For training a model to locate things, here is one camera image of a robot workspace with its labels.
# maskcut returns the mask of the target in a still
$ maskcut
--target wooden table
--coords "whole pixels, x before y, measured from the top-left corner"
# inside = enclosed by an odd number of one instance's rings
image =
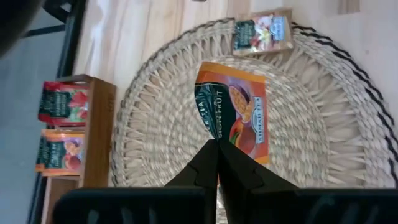
[[[398,118],[396,0],[88,0],[74,74],[114,83],[116,105],[158,48],[201,23],[287,6],[294,21],[340,43],[367,70]]]

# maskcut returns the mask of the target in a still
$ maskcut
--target strawberry tea packet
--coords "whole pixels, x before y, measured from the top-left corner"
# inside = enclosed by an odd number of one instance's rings
[[[39,120],[56,126],[84,126],[88,112],[88,86],[44,82]]]

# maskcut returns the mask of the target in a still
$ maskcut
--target black plastic part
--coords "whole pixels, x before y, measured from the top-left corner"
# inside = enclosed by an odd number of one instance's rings
[[[43,177],[41,173],[37,173],[35,180],[35,189],[33,192],[32,200],[30,202],[29,216],[26,222],[28,224],[41,222],[46,184],[47,178]]]
[[[245,223],[397,223],[395,189],[297,189],[251,195]]]
[[[209,223],[202,187],[78,189],[55,205],[54,224]]]
[[[196,186],[205,190],[204,223],[215,223],[217,198],[218,143],[209,140],[185,168],[165,187]]]
[[[58,65],[57,78],[73,75],[73,66],[78,50],[81,27],[86,9],[86,0],[75,0],[71,3],[69,17],[65,23],[65,41]]]
[[[62,9],[61,6],[67,2],[67,0],[46,0],[43,5],[43,9],[62,23],[66,23],[68,19],[68,12]]]
[[[62,31],[65,31],[65,25],[50,26],[50,27],[30,30],[26,32],[24,37],[33,37],[37,35],[52,34],[55,32],[62,32]]]
[[[297,187],[258,164],[229,141],[220,140],[218,173],[228,223],[249,223],[254,192],[293,190]]]

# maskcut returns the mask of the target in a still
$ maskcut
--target orange tea packet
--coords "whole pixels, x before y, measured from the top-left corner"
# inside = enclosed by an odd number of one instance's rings
[[[195,101],[215,139],[227,139],[258,163],[269,163],[265,77],[203,62]]]
[[[83,160],[83,131],[42,130],[45,139],[42,154],[43,176],[79,175]]]

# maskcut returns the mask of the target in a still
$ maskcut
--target wicker mat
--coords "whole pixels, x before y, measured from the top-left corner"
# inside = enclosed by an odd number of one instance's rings
[[[292,52],[238,58],[233,31],[233,19],[203,24],[141,67],[118,113],[111,185],[164,185],[211,138],[193,93],[202,61],[269,77],[266,167],[276,174],[299,187],[397,185],[394,120],[348,52],[294,24]],[[226,223],[222,208],[218,223]]]

